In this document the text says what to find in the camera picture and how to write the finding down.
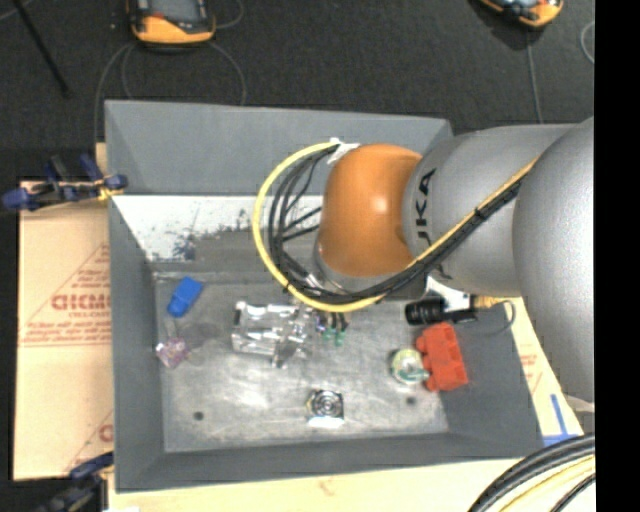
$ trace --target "yellow cable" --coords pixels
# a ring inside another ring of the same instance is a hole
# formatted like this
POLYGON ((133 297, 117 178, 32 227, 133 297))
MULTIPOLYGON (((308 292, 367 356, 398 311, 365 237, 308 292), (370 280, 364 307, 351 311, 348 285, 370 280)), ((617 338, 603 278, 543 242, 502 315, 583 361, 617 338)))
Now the yellow cable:
MULTIPOLYGON (((253 233, 253 240, 256 245, 256 249, 258 250, 258 254, 260 255, 260 259, 262 259, 264 265, 267 267, 269 272, 273 275, 273 277, 295 298, 311 306, 314 309, 320 311, 327 311, 330 313, 349 313, 351 311, 356 311, 358 309, 365 308, 370 306, 371 304, 375 304, 380 299, 384 298, 385 294, 376 295, 375 297, 367 297, 366 299, 359 299, 348 304, 329 304, 326 302, 320 302, 318 300, 312 299, 311 297, 306 296, 304 293, 295 288, 289 280, 278 270, 275 266, 267 249, 264 246, 264 242, 262 240, 262 235, 260 233, 260 225, 261 225, 261 216, 262 216, 262 207, 264 205, 265 198, 271 185, 278 179, 289 166, 296 163, 298 160, 305 158, 313 153, 317 153, 333 147, 336 145, 336 142, 321 142, 318 144, 314 144, 312 146, 308 146, 300 151, 290 155, 285 160, 280 162, 276 166, 276 168, 271 171, 271 174, 267 176, 267 179, 264 181, 260 190, 258 191, 258 195, 256 196, 255 206, 253 208, 253 215, 251 218, 251 231, 253 233)), ((451 238, 462 225, 468 222, 475 214, 476 210, 484 208, 487 204, 493 201, 498 195, 503 193, 509 187, 511 187, 517 180, 521 179, 525 174, 527 174, 533 164, 536 162, 537 157, 533 159, 530 163, 525 165, 522 169, 520 169, 517 173, 515 173, 511 178, 509 178, 500 188, 498 188, 493 194, 487 197, 482 203, 480 203, 477 208, 471 212, 469 212, 460 222, 458 222, 454 227, 452 227, 449 231, 447 231, 443 236, 438 238, 432 245, 430 245, 422 254, 420 254, 417 258, 415 258, 409 265, 407 265, 407 269, 415 265, 418 261, 427 257, 433 251, 435 251, 438 247, 444 244, 449 238, 451 238)))
POLYGON ((262 259, 263 263, 271 272, 273 277, 285 287, 285 289, 291 293, 295 298, 302 301, 303 303, 311 306, 312 308, 318 309, 320 311, 328 311, 331 313, 348 313, 350 311, 355 311, 357 309, 361 309, 363 307, 369 306, 379 299, 382 298, 382 295, 377 297, 369 297, 367 299, 361 299, 356 302, 352 302, 350 304, 326 304, 324 302, 317 301, 310 297, 307 297, 305 294, 300 292, 298 289, 293 287, 289 280, 278 270, 273 261, 271 260, 267 249, 264 246, 264 242, 262 240, 262 235, 260 233, 260 224, 261 224, 261 216, 262 216, 262 206, 264 204, 264 200, 267 196, 267 192, 271 188, 271 185, 276 181, 278 176, 280 176, 289 166, 296 163, 298 160, 305 158, 313 153, 317 153, 319 151, 323 151, 330 147, 335 146, 335 142, 321 142, 319 144, 314 144, 313 146, 306 147, 301 149, 300 151, 294 153, 289 156, 285 160, 283 160, 273 171, 271 174, 267 176, 267 179, 264 181, 260 190, 258 191, 258 195, 256 197, 256 203, 253 208, 253 215, 251 218, 251 231, 253 233, 253 240, 256 244, 256 248, 258 250, 258 254, 262 259))
POLYGON ((588 474, 593 473, 595 469, 595 455, 590 455, 588 457, 582 458, 577 462, 574 462, 570 466, 565 466, 560 471, 556 471, 553 475, 528 488, 526 491, 519 494, 511 501, 509 501, 509 503, 504 505, 500 509, 500 512, 509 512, 511 510, 515 510, 514 507, 516 507, 518 503, 522 504, 524 500, 535 502, 536 499, 539 499, 539 496, 541 494, 547 494, 550 491, 554 491, 560 487, 566 486, 569 482, 576 480, 578 477, 585 477, 588 474))

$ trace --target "blue plastic block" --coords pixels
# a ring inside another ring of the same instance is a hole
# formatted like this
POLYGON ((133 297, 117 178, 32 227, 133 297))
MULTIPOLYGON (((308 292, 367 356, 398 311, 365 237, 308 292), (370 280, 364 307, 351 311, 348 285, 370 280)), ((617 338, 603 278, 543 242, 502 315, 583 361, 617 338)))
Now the blue plastic block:
POLYGON ((176 318, 183 316, 200 295, 202 283, 184 277, 173 291, 171 302, 167 306, 167 312, 176 318))

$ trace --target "black connector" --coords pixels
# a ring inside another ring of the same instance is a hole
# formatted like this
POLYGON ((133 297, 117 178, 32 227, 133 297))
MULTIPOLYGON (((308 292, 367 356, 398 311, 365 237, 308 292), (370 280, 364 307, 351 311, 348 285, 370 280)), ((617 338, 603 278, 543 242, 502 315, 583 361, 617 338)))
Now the black connector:
POLYGON ((445 307, 444 298, 434 295, 407 304, 404 316, 409 325, 428 325, 446 321, 458 323, 476 319, 475 312, 471 309, 445 312, 445 307))

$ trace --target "small metal part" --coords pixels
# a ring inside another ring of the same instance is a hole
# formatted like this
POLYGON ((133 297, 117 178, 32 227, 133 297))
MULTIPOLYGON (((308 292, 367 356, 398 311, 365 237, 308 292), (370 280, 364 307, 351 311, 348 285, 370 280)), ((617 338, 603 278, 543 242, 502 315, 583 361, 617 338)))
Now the small metal part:
POLYGON ((174 369, 189 356, 189 346, 183 338, 169 338, 156 345, 155 353, 169 369, 174 369))
POLYGON ((344 423, 342 394, 326 389, 312 391, 307 400, 309 425, 318 428, 338 428, 344 423))
POLYGON ((308 357, 317 335, 317 318, 312 308, 291 304, 251 305, 238 302, 231 342, 236 352, 271 358, 284 368, 295 355, 308 357))
POLYGON ((403 384, 423 382, 431 375, 422 366, 422 354, 413 348, 394 352, 391 357, 391 375, 403 384))

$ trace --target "orange device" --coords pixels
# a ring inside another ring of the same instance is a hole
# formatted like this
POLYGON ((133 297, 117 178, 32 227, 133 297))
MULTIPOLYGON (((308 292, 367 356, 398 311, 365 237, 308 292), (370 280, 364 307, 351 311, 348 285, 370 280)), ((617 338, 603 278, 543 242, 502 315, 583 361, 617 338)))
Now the orange device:
POLYGON ((197 45, 216 27, 209 0, 127 0, 127 12, 134 35, 150 46, 197 45))
POLYGON ((334 166, 324 194, 317 251, 339 275, 399 272, 413 259, 402 232, 402 201, 422 156, 391 144, 354 149, 334 166))
POLYGON ((563 0, 480 0, 494 11, 515 18, 530 27, 543 27, 553 20, 564 4, 563 0))

